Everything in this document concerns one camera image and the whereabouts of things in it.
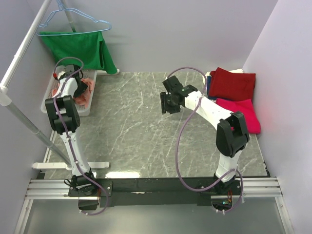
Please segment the salmon pink t shirt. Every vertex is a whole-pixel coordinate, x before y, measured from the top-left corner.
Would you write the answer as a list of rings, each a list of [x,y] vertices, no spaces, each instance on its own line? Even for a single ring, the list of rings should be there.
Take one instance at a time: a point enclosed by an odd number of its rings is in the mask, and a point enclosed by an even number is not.
[[[87,108],[89,106],[89,101],[91,98],[91,93],[95,86],[95,82],[89,78],[82,78],[81,80],[88,85],[88,88],[81,96],[74,98],[74,92],[78,87],[75,78],[61,79],[59,82],[58,90],[53,95],[53,104],[55,105],[57,103],[57,100],[61,100],[61,98],[65,96],[70,96],[74,100],[74,103],[76,105],[84,106],[85,108]]]

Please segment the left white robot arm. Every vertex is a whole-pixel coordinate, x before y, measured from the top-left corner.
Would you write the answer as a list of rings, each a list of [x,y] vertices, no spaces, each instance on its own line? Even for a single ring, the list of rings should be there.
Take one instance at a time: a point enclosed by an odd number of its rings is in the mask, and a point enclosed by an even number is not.
[[[85,196],[95,195],[98,187],[79,143],[80,117],[73,100],[75,92],[82,87],[79,73],[61,71],[58,74],[53,73],[53,77],[59,86],[55,94],[45,100],[45,107],[51,127],[64,142],[71,162],[72,178],[66,179],[64,183],[72,192]]]

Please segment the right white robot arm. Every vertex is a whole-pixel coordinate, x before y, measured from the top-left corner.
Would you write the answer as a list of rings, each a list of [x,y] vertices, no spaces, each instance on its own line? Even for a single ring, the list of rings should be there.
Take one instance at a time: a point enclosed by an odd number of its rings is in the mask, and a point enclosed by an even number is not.
[[[181,127],[175,147],[175,167],[180,182],[185,188],[193,192],[203,192],[214,187],[218,194],[226,194],[231,189],[231,184],[238,172],[239,157],[250,140],[243,113],[231,112],[218,106],[191,85],[169,93],[161,92],[160,101],[163,114],[178,113],[181,106],[192,110]],[[220,152],[218,168],[214,175],[215,182],[202,189],[195,189],[187,185],[181,176],[178,165],[179,141],[185,126],[195,114],[203,117],[216,129],[215,144]]]

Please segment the white plastic laundry basket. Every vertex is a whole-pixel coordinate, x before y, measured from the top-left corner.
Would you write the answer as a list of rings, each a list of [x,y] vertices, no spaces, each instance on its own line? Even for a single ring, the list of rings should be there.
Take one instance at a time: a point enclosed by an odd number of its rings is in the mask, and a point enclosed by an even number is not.
[[[78,88],[78,85],[74,84],[74,81],[75,81],[74,78],[70,78],[65,83],[63,81],[55,80],[54,77],[51,76],[49,83],[48,83],[47,90],[46,90],[45,95],[44,95],[43,100],[42,100],[42,104],[40,107],[41,111],[45,114],[47,113],[46,106],[45,106],[45,100],[53,98],[54,96],[56,96],[61,91],[61,87],[64,84],[65,85],[64,89],[61,92],[62,97],[66,96],[66,95],[71,95],[74,99],[74,104],[76,106],[78,114],[81,117],[88,116],[90,113],[90,109],[91,109],[91,102],[92,102],[92,98],[93,98],[93,94],[94,94],[94,88],[95,88],[95,83],[96,83],[96,78],[97,78],[97,71],[95,71],[95,70],[82,70],[82,73],[83,73],[83,78],[81,81],[87,85],[87,89],[79,97],[73,96],[76,88]]]

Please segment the green hanging t shirt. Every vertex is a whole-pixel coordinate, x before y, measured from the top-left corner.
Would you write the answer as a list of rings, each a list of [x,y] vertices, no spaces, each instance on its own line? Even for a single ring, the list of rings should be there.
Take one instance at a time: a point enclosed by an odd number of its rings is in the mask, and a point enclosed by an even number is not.
[[[102,70],[113,75],[118,72],[101,32],[83,34],[40,32],[40,38],[61,65],[81,65],[87,70]]]

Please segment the blue folded shirt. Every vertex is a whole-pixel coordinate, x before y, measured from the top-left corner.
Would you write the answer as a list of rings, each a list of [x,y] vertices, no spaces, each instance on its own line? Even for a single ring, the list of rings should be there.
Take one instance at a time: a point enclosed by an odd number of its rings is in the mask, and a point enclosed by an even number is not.
[[[209,95],[209,91],[210,91],[210,87],[211,87],[211,81],[212,81],[212,77],[207,76],[207,98],[212,100],[212,101],[216,101],[216,99],[217,99],[216,97]]]

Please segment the dark red folded shirt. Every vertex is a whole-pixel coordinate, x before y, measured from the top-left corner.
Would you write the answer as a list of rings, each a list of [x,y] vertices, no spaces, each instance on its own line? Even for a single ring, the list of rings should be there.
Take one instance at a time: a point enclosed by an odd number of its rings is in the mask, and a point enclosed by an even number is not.
[[[211,71],[211,77],[210,96],[232,101],[253,99],[255,73],[236,74],[218,67]]]

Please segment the magenta folded shirt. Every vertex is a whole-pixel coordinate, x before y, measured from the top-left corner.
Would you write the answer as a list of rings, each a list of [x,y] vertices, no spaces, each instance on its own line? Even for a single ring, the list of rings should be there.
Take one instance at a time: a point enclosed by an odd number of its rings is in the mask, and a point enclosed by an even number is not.
[[[216,104],[231,112],[241,112],[244,115],[248,132],[250,134],[260,134],[261,125],[254,111],[252,101],[250,99],[243,101],[231,101],[218,98]]]

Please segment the aluminium rail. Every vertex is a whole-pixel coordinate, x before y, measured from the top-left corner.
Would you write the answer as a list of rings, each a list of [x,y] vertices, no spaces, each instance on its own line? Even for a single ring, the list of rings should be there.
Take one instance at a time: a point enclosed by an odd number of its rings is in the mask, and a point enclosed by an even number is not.
[[[189,192],[178,178],[109,178],[100,182],[109,196],[117,192],[131,194]],[[282,191],[276,178],[248,177],[240,182],[237,178],[230,186],[232,195],[243,192],[244,197],[281,197]],[[79,192],[61,179],[31,180],[26,199],[96,199],[97,192]]]

